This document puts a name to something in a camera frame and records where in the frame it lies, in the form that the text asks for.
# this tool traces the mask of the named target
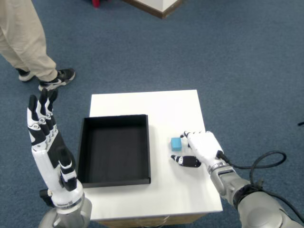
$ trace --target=person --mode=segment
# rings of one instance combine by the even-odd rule
[[[19,80],[39,80],[39,90],[65,86],[74,69],[56,70],[47,55],[46,38],[31,0],[0,0],[0,53],[19,73]]]

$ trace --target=blue cube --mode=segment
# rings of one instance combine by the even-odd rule
[[[181,151],[181,138],[171,138],[172,151]]]

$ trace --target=black sneaker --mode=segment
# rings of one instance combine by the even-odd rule
[[[28,82],[35,76],[30,71],[24,71],[19,68],[16,68],[16,70],[18,70],[18,72],[19,72],[19,80],[21,82]]]
[[[73,69],[64,69],[59,70],[57,77],[50,81],[40,81],[40,85],[38,89],[42,91],[42,89],[46,88],[47,90],[56,89],[59,86],[65,86],[66,84],[70,83],[75,77],[75,70]]]

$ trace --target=beige pants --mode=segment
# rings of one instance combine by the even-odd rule
[[[57,76],[47,56],[44,31],[31,0],[0,0],[0,53],[15,68],[31,71],[40,80]]]

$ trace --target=black box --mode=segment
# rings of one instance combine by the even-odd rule
[[[76,170],[84,188],[151,183],[148,116],[85,118]]]

